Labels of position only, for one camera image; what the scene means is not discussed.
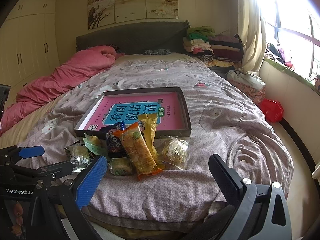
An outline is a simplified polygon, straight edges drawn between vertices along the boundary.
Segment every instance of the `snack package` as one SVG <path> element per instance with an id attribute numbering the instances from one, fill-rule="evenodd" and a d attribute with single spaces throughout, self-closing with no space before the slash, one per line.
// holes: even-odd
<path id="1" fill-rule="evenodd" d="M 133 174 L 132 162 L 128 157 L 111 159 L 109 167 L 110 172 L 115 176 L 126 176 Z"/>
<path id="2" fill-rule="evenodd" d="M 133 123 L 124 131 L 115 131 L 113 135 L 120 138 L 122 146 L 137 168 L 138 179 L 142 174 L 154 175 L 162 171 L 156 165 L 142 137 L 138 122 Z"/>
<path id="3" fill-rule="evenodd" d="M 108 156 L 110 158 L 121 158 L 127 157 L 125 153 L 121 141 L 118 137 L 114 136 L 113 133 L 117 130 L 123 131 L 125 129 L 125 123 L 117 122 L 113 125 L 102 127 L 99 131 L 106 133 L 106 142 L 108 146 Z"/>
<path id="4" fill-rule="evenodd" d="M 83 142 L 89 151 L 93 152 L 95 155 L 107 155 L 107 150 L 101 146 L 101 142 L 97 136 L 90 136 L 86 133 L 84 133 L 84 136 Z"/>
<path id="5" fill-rule="evenodd" d="M 80 141 L 64 148 L 70 162 L 73 164 L 72 174 L 79 173 L 83 169 L 86 169 L 94 159 L 87 147 L 79 143 Z"/>
<path id="6" fill-rule="evenodd" d="M 165 140 L 165 146 L 159 155 L 159 160 L 184 170 L 187 164 L 188 141 L 173 136 L 161 140 Z"/>
<path id="7" fill-rule="evenodd" d="M 158 153 L 153 146 L 153 141 L 155 140 L 156 127 L 157 127 L 158 114 L 140 114 L 138 115 L 138 120 L 144 126 L 144 140 L 147 147 L 153 157 L 153 159 L 158 163 Z"/>

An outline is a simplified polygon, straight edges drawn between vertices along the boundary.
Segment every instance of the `headboard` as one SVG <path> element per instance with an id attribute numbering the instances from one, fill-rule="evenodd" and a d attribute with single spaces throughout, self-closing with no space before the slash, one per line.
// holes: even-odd
<path id="1" fill-rule="evenodd" d="M 125 54 L 142 54 L 147 49 L 185 53 L 183 37 L 189 27 L 188 20 L 119 25 L 76 37 L 77 51 L 114 44 Z"/>

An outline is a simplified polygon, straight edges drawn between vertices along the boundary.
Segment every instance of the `red plastic bag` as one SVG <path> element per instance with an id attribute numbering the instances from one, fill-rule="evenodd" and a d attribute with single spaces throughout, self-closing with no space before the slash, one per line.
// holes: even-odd
<path id="1" fill-rule="evenodd" d="M 279 101 L 264 99 L 259 108 L 270 122 L 279 122 L 282 120 L 283 108 Z"/>

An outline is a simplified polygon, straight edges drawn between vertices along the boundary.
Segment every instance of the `metal screw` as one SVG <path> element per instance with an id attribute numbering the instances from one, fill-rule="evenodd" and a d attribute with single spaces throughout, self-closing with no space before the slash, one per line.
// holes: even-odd
<path id="1" fill-rule="evenodd" d="M 251 182 L 252 182 L 251 179 L 248 179 L 248 178 L 244 178 L 244 179 L 243 179 L 243 183 L 244 183 L 244 184 L 250 185 Z"/>
<path id="2" fill-rule="evenodd" d="M 41 189 L 41 188 L 42 188 L 42 183 L 38 183 L 38 184 L 36 185 L 36 188 L 37 188 L 37 189 Z"/>
<path id="3" fill-rule="evenodd" d="M 66 186 L 71 186 L 73 184 L 73 179 L 66 179 L 63 184 Z"/>
<path id="4" fill-rule="evenodd" d="M 273 184 L 273 186 L 276 187 L 276 188 L 280 188 L 280 187 L 281 187 L 280 183 L 277 182 L 277 181 L 274 181 L 272 184 Z"/>

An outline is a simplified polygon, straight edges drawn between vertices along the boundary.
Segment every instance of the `wardrobe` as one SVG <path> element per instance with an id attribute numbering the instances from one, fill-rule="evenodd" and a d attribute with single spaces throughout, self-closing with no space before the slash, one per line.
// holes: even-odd
<path id="1" fill-rule="evenodd" d="M 0 84 L 11 86 L 5 108 L 23 86 L 59 65 L 55 0 L 19 0 L 0 28 Z"/>

